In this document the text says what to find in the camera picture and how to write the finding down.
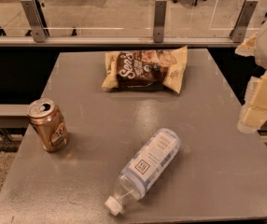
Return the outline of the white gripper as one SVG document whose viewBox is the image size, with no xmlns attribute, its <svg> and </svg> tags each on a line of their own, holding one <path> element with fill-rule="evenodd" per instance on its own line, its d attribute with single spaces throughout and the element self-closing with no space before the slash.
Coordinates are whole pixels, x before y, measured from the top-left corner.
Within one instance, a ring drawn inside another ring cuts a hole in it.
<svg viewBox="0 0 267 224">
<path fill-rule="evenodd" d="M 235 49 L 235 53 L 244 57 L 254 55 L 256 64 L 267 69 L 267 20 L 258 33 L 253 34 Z M 248 81 L 237 129 L 241 133 L 254 133 L 266 120 L 267 71 L 261 77 L 251 77 Z"/>
</svg>

